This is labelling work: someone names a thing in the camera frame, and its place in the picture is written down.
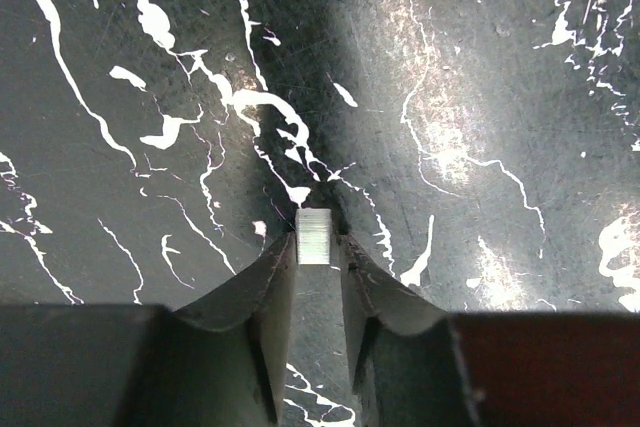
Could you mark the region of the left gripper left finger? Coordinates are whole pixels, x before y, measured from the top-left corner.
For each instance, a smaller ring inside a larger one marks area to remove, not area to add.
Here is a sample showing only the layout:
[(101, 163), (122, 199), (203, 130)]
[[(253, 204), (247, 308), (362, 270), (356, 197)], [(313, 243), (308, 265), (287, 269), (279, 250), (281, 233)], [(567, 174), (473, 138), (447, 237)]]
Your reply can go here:
[(5, 426), (275, 426), (296, 239), (178, 310), (5, 305)]

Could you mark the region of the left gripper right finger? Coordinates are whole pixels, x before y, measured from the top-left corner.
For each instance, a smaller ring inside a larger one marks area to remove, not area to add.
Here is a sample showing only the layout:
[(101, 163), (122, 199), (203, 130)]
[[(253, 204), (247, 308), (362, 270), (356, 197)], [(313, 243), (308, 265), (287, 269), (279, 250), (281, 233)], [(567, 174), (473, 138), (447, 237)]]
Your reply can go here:
[(635, 314), (447, 312), (337, 241), (349, 376), (368, 426), (635, 426)]

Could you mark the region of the silver staple block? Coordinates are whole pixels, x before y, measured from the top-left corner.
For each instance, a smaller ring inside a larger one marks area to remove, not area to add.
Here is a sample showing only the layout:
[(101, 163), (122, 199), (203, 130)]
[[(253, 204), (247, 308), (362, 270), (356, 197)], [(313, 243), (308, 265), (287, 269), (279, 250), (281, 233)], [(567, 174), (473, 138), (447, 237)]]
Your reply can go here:
[(298, 263), (328, 266), (331, 262), (331, 211), (316, 208), (299, 209), (295, 221)]

